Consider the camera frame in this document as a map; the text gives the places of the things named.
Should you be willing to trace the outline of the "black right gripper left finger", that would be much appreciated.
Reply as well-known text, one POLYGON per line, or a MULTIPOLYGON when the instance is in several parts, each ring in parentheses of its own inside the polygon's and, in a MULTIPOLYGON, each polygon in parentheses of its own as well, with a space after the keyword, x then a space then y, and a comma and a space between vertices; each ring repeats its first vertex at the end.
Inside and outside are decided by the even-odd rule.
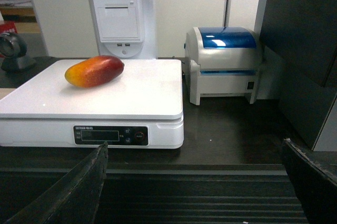
POLYGON ((104 142, 52 187, 6 223, 94 223, 99 207, 108 144, 104 142))

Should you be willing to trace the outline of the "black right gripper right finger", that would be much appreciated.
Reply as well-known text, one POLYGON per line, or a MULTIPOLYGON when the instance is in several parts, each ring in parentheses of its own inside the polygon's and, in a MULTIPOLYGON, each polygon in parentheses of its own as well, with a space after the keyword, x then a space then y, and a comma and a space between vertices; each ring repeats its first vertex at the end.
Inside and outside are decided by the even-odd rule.
POLYGON ((282 163, 308 223, 336 223, 336 167, 290 139, 283 140, 282 163))

